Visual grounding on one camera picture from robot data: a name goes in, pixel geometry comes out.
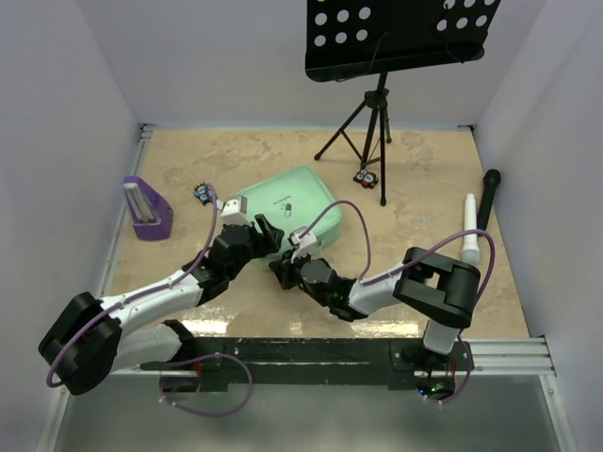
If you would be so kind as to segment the mint green medicine case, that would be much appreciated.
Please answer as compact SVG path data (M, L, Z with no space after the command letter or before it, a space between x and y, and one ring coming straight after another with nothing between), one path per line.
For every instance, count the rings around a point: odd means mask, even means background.
M281 251L291 249L288 237L307 227L331 203L334 196L319 176L307 166L297 166L237 193L247 199L246 217L262 214L284 231Z

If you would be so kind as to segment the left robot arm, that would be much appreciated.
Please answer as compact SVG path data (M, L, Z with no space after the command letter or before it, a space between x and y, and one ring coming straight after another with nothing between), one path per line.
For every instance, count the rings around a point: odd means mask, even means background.
M50 365L46 385L64 385L74 396L95 388L125 358L129 336L217 298L250 261L279 251L284 235L259 214L249 225L223 226L210 246L160 282L104 299L89 292L74 296L39 344Z

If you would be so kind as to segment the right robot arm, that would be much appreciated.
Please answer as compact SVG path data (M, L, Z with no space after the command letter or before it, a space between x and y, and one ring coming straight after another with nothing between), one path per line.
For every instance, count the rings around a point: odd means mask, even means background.
M480 271L462 261L412 247L406 265L423 259L400 273L391 269L370 281L340 276L323 258L292 257L286 252L269 263L284 290L301 289L330 314L353 322L385 307L403 303L429 321L420 346L421 362L432 370L442 369L453 358L457 335L471 325L477 304Z

